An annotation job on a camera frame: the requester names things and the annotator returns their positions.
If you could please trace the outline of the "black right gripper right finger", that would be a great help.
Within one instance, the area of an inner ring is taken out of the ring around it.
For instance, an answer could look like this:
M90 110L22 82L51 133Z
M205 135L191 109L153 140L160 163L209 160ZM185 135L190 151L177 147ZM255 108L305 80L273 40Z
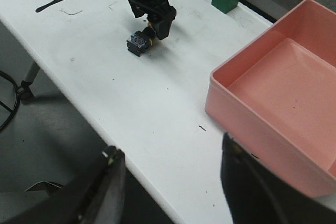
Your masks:
M221 183L234 223L335 223L335 211L263 167L228 133L222 142Z

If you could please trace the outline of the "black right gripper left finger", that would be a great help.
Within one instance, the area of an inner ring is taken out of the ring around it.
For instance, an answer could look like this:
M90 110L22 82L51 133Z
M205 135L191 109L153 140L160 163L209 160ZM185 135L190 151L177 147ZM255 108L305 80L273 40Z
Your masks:
M125 154L106 147L75 179L6 223L120 223Z

